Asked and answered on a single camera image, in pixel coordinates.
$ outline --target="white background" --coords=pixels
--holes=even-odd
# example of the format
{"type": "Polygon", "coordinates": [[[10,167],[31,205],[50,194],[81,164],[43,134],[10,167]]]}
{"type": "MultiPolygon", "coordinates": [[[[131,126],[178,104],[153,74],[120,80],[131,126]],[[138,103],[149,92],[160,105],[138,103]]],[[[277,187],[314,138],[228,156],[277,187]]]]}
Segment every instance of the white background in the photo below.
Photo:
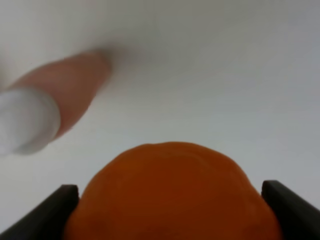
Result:
{"type": "Polygon", "coordinates": [[[319,0],[2,0],[4,88],[111,48],[115,74],[64,137],[0,160],[0,231],[61,184],[83,191],[120,152],[188,141],[320,207],[319,0]]]}

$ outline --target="orange fruit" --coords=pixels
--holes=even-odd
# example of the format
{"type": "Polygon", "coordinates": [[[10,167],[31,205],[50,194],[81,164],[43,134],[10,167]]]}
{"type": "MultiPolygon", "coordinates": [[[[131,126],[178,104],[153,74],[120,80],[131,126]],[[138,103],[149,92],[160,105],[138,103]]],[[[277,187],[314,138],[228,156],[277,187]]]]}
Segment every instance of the orange fruit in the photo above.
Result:
{"type": "Polygon", "coordinates": [[[227,156],[192,143],[120,154],[89,183],[64,240],[280,240],[277,219],[227,156]]]}

